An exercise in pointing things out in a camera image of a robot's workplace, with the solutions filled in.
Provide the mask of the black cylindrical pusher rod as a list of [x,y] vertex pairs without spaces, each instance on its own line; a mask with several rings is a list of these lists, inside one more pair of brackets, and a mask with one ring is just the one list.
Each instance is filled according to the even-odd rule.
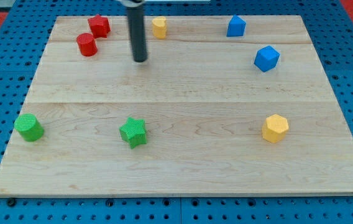
[[147,60],[147,45],[144,24],[144,1],[127,0],[127,23],[132,47],[132,56],[135,62]]

